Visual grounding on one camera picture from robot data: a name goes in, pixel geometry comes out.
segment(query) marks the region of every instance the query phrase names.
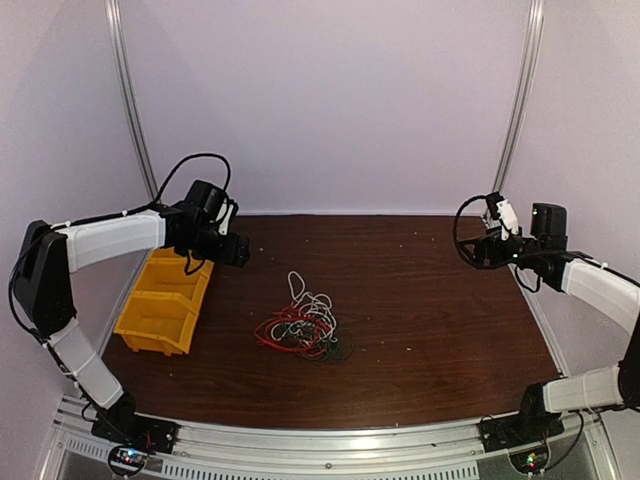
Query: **vertical metal post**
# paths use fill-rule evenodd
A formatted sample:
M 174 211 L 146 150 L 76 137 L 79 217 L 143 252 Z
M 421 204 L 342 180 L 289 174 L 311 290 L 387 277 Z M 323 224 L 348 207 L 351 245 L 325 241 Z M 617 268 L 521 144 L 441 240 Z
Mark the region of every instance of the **vertical metal post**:
M 140 171 L 147 189 L 149 197 L 152 199 L 158 193 L 158 184 L 153 173 L 149 151 L 145 142 L 142 124 L 140 123 L 140 114 L 136 104 L 136 97 L 133 91 L 133 82 L 129 71 L 129 62 L 127 60 L 127 51 L 125 48 L 124 32 L 122 30 L 122 20 L 120 18 L 120 0 L 106 0 L 107 24 L 109 26 L 109 34 L 116 61 L 116 70 L 118 72 L 118 80 L 120 83 L 120 91 L 127 115 L 127 123 L 129 124 L 129 132 L 133 140 L 133 146 L 140 164 Z
M 493 182 L 492 192 L 501 190 L 504 187 L 509 167 L 513 161 L 520 136 L 520 130 L 524 121 L 525 107 L 531 85 L 533 83 L 533 75 L 538 63 L 538 54 L 540 52 L 540 42 L 542 40 L 542 26 L 544 23 L 544 0 L 531 0 L 529 9 L 529 20 L 527 24 L 527 33 L 525 37 L 524 50 L 522 52 L 522 64 L 520 66 L 520 78 L 518 79 L 518 87 L 516 90 L 513 110 L 511 111 L 511 119 L 505 138 L 502 154 L 500 156 L 500 164 L 496 177 Z

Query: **tangled cable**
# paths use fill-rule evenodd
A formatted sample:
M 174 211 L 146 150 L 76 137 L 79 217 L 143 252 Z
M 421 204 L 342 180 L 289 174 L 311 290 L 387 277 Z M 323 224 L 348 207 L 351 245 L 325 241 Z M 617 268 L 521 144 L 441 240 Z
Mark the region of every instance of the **tangled cable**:
M 294 277 L 302 284 L 299 293 L 294 289 Z M 307 360 L 341 360 L 336 321 L 331 313 L 331 298 L 324 293 L 314 295 L 306 290 L 298 272 L 287 276 L 291 304 L 262 323 L 255 336 L 259 345 L 267 345 L 280 352 L 296 353 Z

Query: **white backdrop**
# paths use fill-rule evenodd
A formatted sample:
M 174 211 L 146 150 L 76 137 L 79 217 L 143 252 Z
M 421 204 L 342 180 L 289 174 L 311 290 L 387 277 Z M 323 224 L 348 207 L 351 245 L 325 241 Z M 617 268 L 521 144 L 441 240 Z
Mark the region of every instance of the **white backdrop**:
M 640 278 L 640 4 L 546 3 L 536 79 L 505 192 L 523 223 L 531 203 L 569 212 L 569 248 Z M 621 360 L 618 326 L 549 288 L 538 300 L 573 374 Z M 638 478 L 640 415 L 606 424 L 624 471 Z
M 455 212 L 493 182 L 528 6 L 123 2 L 158 180 L 215 151 L 244 213 Z M 185 168 L 167 199 L 222 172 Z
M 104 4 L 0 0 L 0 477 L 34 478 L 65 381 L 14 324 L 7 281 L 28 223 L 120 211 L 147 200 L 116 82 Z M 73 276 L 93 342 L 136 257 Z

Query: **wood grain surface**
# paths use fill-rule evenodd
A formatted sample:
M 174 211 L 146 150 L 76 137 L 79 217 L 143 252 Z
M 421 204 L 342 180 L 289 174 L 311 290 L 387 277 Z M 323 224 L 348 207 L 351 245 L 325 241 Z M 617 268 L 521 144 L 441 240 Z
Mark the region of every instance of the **wood grain surface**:
M 245 269 L 216 266 L 191 353 L 130 351 L 105 361 L 142 413 L 227 425 L 366 428 L 518 409 L 525 387 L 557 377 L 508 269 L 456 255 L 449 217 L 239 217 Z M 464 219 L 466 236 L 482 231 Z M 289 301 L 298 271 L 334 304 L 339 363 L 256 345 L 253 331 Z

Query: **yellow bin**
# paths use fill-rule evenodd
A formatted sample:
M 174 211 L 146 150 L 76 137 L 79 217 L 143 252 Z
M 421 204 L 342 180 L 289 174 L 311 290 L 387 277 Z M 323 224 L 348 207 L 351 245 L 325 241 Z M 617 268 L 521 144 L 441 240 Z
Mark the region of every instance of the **yellow bin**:
M 173 250 L 149 257 L 114 330 L 134 352 L 189 353 L 213 263 L 187 276 L 185 262 Z M 191 268 L 198 264 L 192 261 Z

